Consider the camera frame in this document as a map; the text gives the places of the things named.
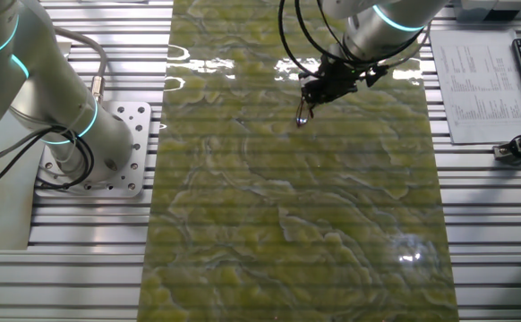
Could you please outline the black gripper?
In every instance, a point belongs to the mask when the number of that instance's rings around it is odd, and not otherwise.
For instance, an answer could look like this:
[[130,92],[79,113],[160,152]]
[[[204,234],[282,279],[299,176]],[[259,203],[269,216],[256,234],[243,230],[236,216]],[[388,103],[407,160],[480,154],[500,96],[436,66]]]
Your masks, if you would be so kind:
[[355,83],[361,73],[345,63],[325,60],[318,70],[320,78],[299,77],[302,99],[314,106],[330,103],[337,97],[357,91]]

